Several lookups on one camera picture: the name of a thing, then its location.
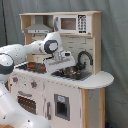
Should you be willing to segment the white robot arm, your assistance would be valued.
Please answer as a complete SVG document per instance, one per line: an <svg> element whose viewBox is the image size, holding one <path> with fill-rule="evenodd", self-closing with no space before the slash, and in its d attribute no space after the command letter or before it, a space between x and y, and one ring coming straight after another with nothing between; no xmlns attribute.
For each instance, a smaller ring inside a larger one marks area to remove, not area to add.
<svg viewBox="0 0 128 128"><path fill-rule="evenodd" d="M28 54L52 54L54 58L45 60L45 65L53 63L53 70L75 65L71 52L63 49L58 32L48 33L44 40L36 40L28 45L13 44L1 47L0 124L10 125L13 128L51 128L45 117L22 108L5 87L14 66L24 62Z"/></svg>

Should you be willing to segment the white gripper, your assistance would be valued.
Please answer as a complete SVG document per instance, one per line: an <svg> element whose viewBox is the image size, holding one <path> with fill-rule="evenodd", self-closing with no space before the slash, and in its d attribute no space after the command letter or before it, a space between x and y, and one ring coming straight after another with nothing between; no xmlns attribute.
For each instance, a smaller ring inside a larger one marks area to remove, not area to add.
<svg viewBox="0 0 128 128"><path fill-rule="evenodd" d="M74 66L75 59L70 51L62 51L59 58L45 59L44 64L47 72L54 72L59 69Z"/></svg>

